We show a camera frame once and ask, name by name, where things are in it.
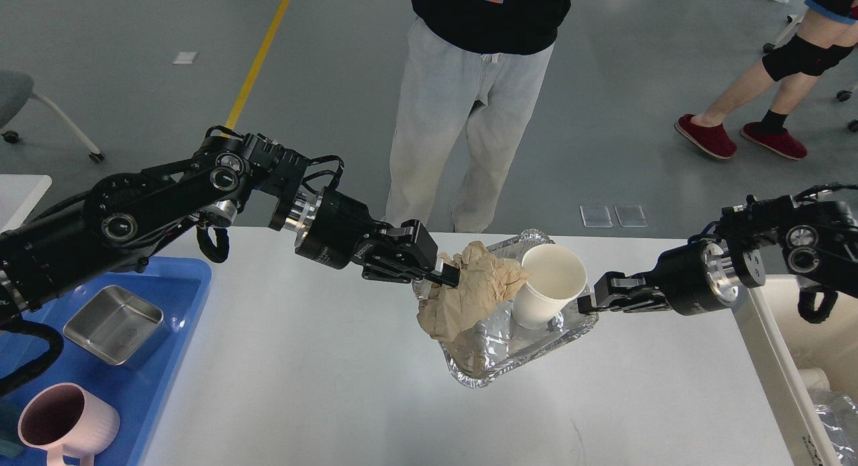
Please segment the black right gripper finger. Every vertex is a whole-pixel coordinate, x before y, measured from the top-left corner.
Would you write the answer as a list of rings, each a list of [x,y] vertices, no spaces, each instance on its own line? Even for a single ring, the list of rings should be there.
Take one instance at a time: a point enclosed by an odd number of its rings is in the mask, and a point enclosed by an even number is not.
[[[603,305],[607,310],[622,311],[624,313],[671,310],[670,304],[664,298],[614,298],[610,300],[606,299]]]
[[[608,311],[603,302],[614,298],[661,298],[655,272],[640,272],[626,276],[622,272],[607,272],[594,283],[592,293],[577,299],[577,310],[583,315]]]

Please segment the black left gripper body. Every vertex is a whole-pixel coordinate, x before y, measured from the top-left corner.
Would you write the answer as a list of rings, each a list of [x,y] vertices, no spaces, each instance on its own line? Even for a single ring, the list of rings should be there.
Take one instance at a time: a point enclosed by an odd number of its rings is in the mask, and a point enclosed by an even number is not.
[[[279,200],[269,228],[293,231],[297,255],[341,270],[368,235],[392,225],[373,219],[361,201],[324,187],[316,193],[298,191],[291,200]]]

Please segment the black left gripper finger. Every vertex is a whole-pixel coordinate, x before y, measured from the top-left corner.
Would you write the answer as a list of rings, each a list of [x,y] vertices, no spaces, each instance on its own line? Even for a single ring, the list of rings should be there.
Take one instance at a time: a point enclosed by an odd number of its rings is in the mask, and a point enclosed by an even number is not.
[[[408,283],[423,280],[436,268],[437,261],[416,255],[368,255],[363,260],[363,277],[376,282]]]
[[[378,221],[373,235],[373,255],[416,255],[422,260],[435,259],[435,270],[423,280],[449,288],[459,286],[461,271],[439,258],[437,243],[425,225],[416,219],[405,221],[398,227]]]

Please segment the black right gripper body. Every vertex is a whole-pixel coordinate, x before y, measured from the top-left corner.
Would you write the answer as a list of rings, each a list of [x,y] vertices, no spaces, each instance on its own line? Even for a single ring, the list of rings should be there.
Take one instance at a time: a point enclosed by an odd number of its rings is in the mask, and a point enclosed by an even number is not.
[[[725,245],[704,239],[667,250],[649,272],[649,283],[684,316],[729,309],[739,303],[741,282]]]

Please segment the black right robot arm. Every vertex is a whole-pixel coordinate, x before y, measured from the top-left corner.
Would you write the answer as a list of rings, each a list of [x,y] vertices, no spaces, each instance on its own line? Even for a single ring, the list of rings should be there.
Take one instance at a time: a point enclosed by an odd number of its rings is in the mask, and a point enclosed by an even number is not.
[[[842,184],[818,185],[768,200],[748,195],[745,204],[724,207],[717,221],[686,244],[663,252],[653,270],[604,274],[594,298],[577,300],[577,310],[692,316],[729,309],[738,304],[740,291],[764,285],[760,249],[776,245],[788,273],[798,279],[800,317],[819,325],[840,293],[857,293],[856,220],[847,203],[823,199],[841,189]]]

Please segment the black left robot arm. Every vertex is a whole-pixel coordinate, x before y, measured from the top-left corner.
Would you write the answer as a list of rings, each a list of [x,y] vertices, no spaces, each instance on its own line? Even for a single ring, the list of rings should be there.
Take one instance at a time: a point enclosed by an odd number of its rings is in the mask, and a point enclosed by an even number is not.
[[[364,203],[338,191],[343,169],[338,156],[309,158],[261,134],[214,126],[191,158],[113,174],[4,231],[2,329],[43,339],[47,350],[3,377],[2,393],[39,377],[64,348],[58,331],[25,320],[25,312],[101,274],[146,270],[190,229],[209,261],[226,261],[227,228],[253,191],[276,197],[269,228],[293,231],[300,256],[335,270],[353,262],[376,282],[456,288],[459,269],[438,257],[423,224],[374,219]]]

